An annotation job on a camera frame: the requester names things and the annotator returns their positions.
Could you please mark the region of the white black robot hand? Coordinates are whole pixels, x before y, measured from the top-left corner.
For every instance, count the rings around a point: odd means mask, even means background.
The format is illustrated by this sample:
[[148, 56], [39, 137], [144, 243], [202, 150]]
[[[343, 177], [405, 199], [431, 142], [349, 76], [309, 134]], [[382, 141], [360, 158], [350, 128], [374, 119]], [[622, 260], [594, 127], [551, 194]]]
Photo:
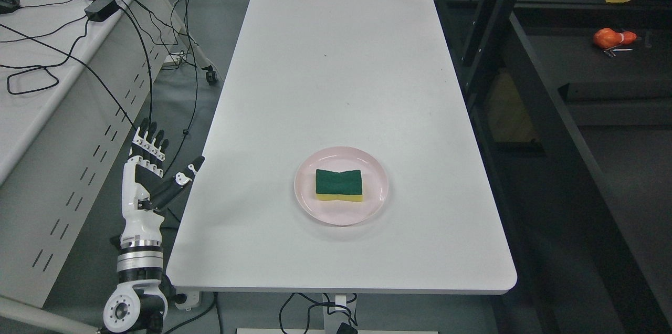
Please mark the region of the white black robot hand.
[[204, 163], [199, 156], [182, 171], [165, 177], [168, 140], [156, 122], [142, 119], [137, 127], [122, 173], [121, 211], [125, 228], [120, 235], [122, 249], [132, 246], [160, 246], [161, 214], [197, 176]]

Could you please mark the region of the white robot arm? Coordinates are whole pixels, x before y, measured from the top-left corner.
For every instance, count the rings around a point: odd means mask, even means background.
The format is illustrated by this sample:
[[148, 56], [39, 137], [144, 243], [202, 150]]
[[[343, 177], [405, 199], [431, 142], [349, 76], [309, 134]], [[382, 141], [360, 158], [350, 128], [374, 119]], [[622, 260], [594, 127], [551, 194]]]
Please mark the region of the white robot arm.
[[160, 241], [122, 242], [116, 271], [118, 284], [104, 306], [98, 333], [161, 333], [168, 302], [160, 289], [164, 275]]

